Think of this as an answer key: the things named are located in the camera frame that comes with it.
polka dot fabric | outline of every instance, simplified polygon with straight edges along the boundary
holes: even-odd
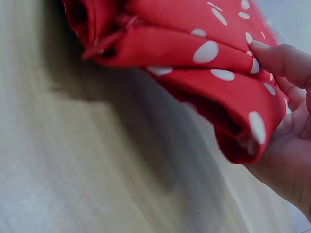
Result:
[[[214,124],[224,155],[253,163],[288,99],[249,50],[276,45],[251,0],[62,0],[83,59],[140,67]]]

wood grain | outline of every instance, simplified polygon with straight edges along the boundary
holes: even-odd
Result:
[[[0,0],[0,31],[0,232],[293,232],[194,111],[82,63],[55,1]]]

hand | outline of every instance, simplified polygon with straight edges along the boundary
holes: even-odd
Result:
[[[311,221],[311,56],[293,46],[268,47],[257,41],[251,50],[275,75],[292,113],[274,132],[263,158],[247,168]]]

fingernail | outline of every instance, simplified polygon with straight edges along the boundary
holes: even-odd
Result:
[[[267,45],[265,43],[262,43],[260,41],[257,41],[257,40],[253,40],[252,43],[251,43],[251,46],[252,47],[258,47],[258,48],[261,48],[261,49],[265,49],[265,48],[270,47],[269,45]]]

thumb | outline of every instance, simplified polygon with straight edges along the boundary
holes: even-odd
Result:
[[[311,85],[311,56],[307,53],[291,45],[269,47],[259,41],[252,42],[251,50],[265,70],[286,77],[299,88]]]
[[[253,41],[250,49],[260,65],[276,76],[279,88],[289,98],[290,109],[296,110],[306,100],[303,89],[311,82],[311,56],[291,45],[270,47],[259,41]]]

